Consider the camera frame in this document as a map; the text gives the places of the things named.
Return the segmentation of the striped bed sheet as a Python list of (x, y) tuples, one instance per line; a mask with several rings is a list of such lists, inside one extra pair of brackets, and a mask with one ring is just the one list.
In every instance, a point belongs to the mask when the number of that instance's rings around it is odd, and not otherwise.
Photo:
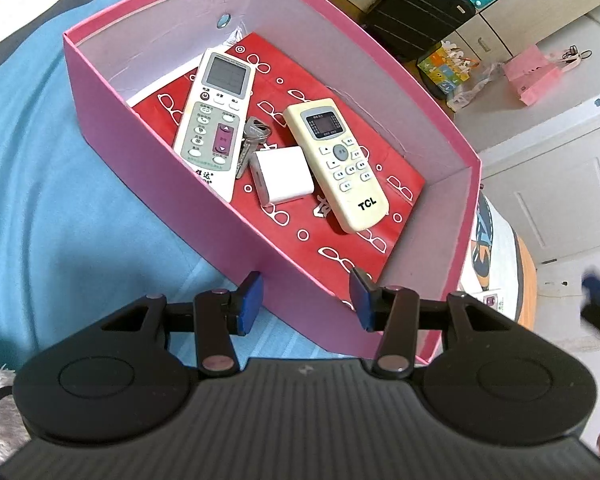
[(289, 206), (248, 219), (132, 109), (132, 96), (234, 34), (258, 34), (425, 178), (374, 279), (439, 299), (456, 287), (481, 162), (428, 94), (326, 0), (85, 0), (0, 65), (0, 364), (18, 370), (130, 302), (192, 302), (251, 270), (263, 306), (240, 362), (371, 358), (347, 289), (274, 244), (320, 220)]

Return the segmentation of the colourful gift bag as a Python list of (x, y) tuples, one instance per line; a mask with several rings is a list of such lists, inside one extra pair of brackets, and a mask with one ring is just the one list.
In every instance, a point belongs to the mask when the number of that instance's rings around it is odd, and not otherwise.
[(442, 96), (449, 96), (468, 81), (471, 72), (479, 65), (478, 58), (466, 54), (448, 40), (438, 42), (417, 61), (417, 68), (424, 74), (424, 79), (431, 82)]

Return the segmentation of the red printed paper bag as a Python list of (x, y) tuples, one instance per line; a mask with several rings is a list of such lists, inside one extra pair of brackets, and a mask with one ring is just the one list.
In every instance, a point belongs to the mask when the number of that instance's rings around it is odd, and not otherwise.
[[(258, 151), (294, 146), (296, 141), (284, 123), (284, 109), (291, 104), (329, 98), (332, 92), (256, 34), (245, 36), (228, 52), (253, 64), (257, 70), (248, 113), (272, 128), (272, 134)], [(232, 205), (294, 263), (340, 300), (348, 302), (350, 271), (359, 266), (378, 278), (425, 180), (347, 105), (340, 104), (338, 108), (388, 198), (389, 213), (384, 220), (359, 233), (344, 232), (313, 177), (311, 195), (262, 207), (251, 172), (246, 171), (236, 181)]]

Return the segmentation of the silver key bunch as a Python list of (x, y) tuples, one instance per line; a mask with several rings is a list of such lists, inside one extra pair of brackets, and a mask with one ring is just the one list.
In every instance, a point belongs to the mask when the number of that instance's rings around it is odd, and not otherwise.
[(242, 148), (240, 149), (236, 167), (235, 178), (239, 180), (245, 173), (251, 155), (257, 151), (261, 144), (265, 144), (272, 134), (272, 128), (257, 117), (251, 116), (247, 119), (244, 135), (242, 136)]

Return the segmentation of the black suitcase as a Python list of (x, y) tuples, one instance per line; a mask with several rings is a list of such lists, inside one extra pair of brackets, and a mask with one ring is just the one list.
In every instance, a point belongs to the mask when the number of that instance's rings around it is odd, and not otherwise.
[(410, 62), (475, 15), (470, 0), (377, 0), (363, 28), (397, 60)]

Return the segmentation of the white fluffy blanket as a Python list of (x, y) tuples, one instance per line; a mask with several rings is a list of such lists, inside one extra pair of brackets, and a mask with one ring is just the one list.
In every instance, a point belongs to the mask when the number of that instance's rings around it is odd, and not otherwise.
[[(11, 386), (16, 372), (0, 364), (0, 388)], [(0, 400), (0, 465), (31, 440), (12, 396)]]

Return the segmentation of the white Qunda remote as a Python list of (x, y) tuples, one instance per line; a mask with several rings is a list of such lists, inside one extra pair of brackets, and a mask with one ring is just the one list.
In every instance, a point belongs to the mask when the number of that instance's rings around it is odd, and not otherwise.
[(505, 311), (504, 295), (501, 289), (484, 290), (479, 299), (491, 309), (503, 313)]
[(240, 58), (206, 50), (173, 144), (175, 154), (226, 202), (234, 194), (255, 73)]

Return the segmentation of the white door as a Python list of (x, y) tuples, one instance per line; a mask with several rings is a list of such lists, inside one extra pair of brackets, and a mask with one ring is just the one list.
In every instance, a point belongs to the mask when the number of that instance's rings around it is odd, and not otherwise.
[(600, 248), (600, 99), (532, 124), (517, 110), (468, 132), (483, 193), (545, 264)]

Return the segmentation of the white plastic bag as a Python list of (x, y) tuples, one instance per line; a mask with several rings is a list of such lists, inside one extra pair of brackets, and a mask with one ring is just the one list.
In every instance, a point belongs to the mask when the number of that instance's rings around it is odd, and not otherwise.
[(481, 64), (471, 72), (468, 81), (463, 82), (448, 95), (446, 106), (453, 113), (459, 112), (475, 99), (489, 82), (497, 80), (503, 75), (504, 64), (502, 62)]

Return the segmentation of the small white charger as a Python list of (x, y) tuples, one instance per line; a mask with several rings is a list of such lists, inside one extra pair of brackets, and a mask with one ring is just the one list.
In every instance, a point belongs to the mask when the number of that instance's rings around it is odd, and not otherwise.
[(314, 181), (300, 146), (259, 150), (249, 159), (262, 207), (300, 200), (314, 192)]

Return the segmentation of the cream TCL remote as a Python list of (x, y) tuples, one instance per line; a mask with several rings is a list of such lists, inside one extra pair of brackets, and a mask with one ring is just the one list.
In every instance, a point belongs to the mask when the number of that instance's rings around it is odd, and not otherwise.
[(357, 233), (381, 222), (388, 198), (334, 100), (291, 104), (283, 118), (340, 228)]

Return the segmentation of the pink hanging bag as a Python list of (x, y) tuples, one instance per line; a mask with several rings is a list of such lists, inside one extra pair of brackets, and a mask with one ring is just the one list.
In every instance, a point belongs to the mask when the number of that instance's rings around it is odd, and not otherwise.
[(562, 69), (535, 44), (509, 60), (504, 73), (518, 99), (527, 106), (546, 96), (562, 78)]

